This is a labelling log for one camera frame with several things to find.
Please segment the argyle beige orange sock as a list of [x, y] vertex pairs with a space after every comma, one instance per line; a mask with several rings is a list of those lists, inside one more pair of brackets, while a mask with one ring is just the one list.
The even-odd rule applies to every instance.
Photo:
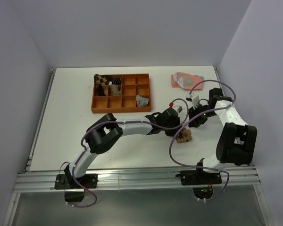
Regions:
[[192, 141], [192, 134], [190, 129], [184, 128], [176, 138], [177, 143], [186, 143]]

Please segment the grey ankle sock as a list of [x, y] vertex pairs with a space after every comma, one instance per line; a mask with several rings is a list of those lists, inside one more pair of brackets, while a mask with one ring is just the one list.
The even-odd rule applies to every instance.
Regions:
[[145, 107], [149, 104], [149, 99], [140, 95], [137, 95], [135, 100], [137, 107]]

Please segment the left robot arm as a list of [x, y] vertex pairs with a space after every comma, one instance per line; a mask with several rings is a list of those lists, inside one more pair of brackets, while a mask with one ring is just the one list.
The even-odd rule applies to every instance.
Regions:
[[58, 174], [55, 189], [80, 188], [80, 185], [96, 187], [95, 176], [86, 171], [95, 158], [107, 152], [120, 137], [129, 135], [155, 135], [164, 132], [172, 137], [179, 130], [181, 106], [169, 107], [162, 113], [153, 113], [140, 119], [118, 120], [112, 113], [105, 114], [90, 126], [81, 140], [83, 151]]

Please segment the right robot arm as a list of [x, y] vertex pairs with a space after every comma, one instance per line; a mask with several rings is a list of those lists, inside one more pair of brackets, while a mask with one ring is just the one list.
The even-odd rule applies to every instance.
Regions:
[[216, 153], [197, 163], [197, 169], [181, 172], [183, 185], [221, 184], [220, 170], [226, 167], [248, 165], [252, 162], [258, 130], [248, 125], [236, 111], [233, 99], [223, 95], [222, 89], [209, 91], [206, 105], [200, 104], [197, 95], [189, 95], [187, 100], [193, 106], [189, 117], [199, 117], [189, 123], [190, 128], [198, 128], [209, 117], [218, 116], [223, 130], [216, 146]]

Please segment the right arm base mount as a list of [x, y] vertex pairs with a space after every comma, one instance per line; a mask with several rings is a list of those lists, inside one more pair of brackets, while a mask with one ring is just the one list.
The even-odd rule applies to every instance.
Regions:
[[208, 173], [203, 170], [182, 170], [175, 177], [180, 178], [183, 186], [222, 184], [220, 173]]

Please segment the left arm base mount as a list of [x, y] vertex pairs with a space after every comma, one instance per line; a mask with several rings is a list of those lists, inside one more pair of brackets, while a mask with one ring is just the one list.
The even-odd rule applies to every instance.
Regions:
[[73, 177], [67, 179], [67, 176], [65, 174], [58, 174], [56, 176], [54, 189], [56, 190], [82, 189], [82, 186], [88, 189], [94, 189], [97, 187], [98, 175], [85, 174], [83, 177], [77, 178], [76, 180], [81, 184], [81, 186], [74, 181]]

